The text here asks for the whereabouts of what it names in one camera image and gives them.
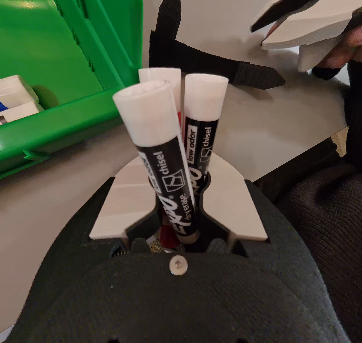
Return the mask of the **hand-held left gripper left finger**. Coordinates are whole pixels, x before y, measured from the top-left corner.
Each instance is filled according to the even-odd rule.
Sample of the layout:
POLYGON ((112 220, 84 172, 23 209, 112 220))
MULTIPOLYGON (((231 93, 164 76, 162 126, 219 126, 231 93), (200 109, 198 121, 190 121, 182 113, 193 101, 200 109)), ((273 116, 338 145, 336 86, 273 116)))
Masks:
POLYGON ((89 234, 92 240, 120 238, 130 246, 130 229, 156 207, 156 194, 140 156, 115 176, 89 234))

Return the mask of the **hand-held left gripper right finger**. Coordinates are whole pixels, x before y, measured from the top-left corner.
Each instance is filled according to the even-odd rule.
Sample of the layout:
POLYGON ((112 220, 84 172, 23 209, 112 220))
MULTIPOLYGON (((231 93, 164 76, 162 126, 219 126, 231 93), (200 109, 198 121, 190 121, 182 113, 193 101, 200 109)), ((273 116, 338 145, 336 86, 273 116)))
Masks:
POLYGON ((222 239, 229 251, 237 241, 268 238, 244 177, 215 153, 200 196, 200 213, 202 231, 210 240, 222 239))

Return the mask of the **red dry erase marker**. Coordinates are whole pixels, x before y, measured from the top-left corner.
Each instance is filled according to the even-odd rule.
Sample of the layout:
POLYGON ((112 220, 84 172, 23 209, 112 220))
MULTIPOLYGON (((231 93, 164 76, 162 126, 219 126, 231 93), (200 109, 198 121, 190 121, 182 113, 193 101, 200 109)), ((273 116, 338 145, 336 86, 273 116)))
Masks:
MULTIPOLYGON (((182 92, 181 92, 181 70, 177 68, 144 68, 138 70, 140 83, 149 81, 165 80, 170 82, 173 88, 174 101, 179 119, 179 125, 182 129, 181 113, 182 113, 182 92)), ((162 225, 159 231, 159 241, 161 246, 166 250, 177 250, 180 241, 169 222, 168 216, 163 207, 162 212, 162 225)))

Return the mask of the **green plastic box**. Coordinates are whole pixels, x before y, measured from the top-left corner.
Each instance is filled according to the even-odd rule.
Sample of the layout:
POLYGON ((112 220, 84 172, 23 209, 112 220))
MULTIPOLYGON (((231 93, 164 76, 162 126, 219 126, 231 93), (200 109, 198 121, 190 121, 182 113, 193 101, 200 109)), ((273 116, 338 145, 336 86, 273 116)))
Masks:
POLYGON ((1 78, 44 111, 1 125, 1 179, 123 124, 113 94, 138 83, 143 0, 1 0, 1 78))

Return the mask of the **person's right forearm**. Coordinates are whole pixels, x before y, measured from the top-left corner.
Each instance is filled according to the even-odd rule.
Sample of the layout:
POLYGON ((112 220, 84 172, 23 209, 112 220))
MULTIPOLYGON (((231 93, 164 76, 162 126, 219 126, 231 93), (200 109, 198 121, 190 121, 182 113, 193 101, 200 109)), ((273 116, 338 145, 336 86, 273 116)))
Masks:
POLYGON ((351 60, 347 65, 350 88, 345 97, 345 119, 348 126, 345 158, 362 168, 362 63, 351 60))

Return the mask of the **person's right hand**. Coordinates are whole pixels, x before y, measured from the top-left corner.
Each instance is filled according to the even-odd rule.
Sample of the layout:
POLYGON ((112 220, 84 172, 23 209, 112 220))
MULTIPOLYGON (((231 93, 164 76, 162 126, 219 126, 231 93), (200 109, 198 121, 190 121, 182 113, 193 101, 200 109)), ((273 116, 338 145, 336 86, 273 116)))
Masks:
POLYGON ((340 69, 349 61, 362 62, 362 26, 344 34, 341 41, 317 65, 319 68, 340 69))

